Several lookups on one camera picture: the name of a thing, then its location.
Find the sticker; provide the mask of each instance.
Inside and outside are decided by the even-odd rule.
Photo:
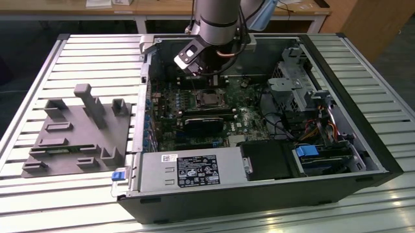
[[[132,14],[132,11],[115,11],[115,14]]]
[[[220,184],[216,155],[176,159],[180,188]]]
[[[176,154],[164,154],[162,155],[162,162],[175,162],[178,160]]]

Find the power supply label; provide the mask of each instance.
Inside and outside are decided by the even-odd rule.
[[[216,155],[178,158],[180,188],[220,184]]]

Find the aluminum slotted table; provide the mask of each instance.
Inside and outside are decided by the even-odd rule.
[[[415,225],[415,115],[347,38],[310,35],[406,173],[340,202],[186,222],[142,225],[111,194],[111,172],[20,178],[47,117],[47,99],[82,104],[72,88],[90,83],[102,103],[138,102],[140,35],[71,35],[52,48],[0,142],[0,232],[406,232]],[[315,73],[320,86],[324,83]],[[131,116],[127,153],[132,148]]]

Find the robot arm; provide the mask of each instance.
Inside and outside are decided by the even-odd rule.
[[[190,30],[198,37],[175,57],[175,62],[186,73],[211,76],[224,71],[226,62],[226,69],[234,64],[248,43],[248,28],[256,31],[266,28],[276,2],[278,0],[196,1],[196,20]],[[239,52],[231,52],[238,40],[242,48]]]

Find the barcode sticker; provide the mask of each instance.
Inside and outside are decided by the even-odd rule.
[[[132,11],[115,11],[115,14],[132,14]]]
[[[178,155],[176,154],[162,155],[162,162],[175,162],[175,161],[178,161]]]

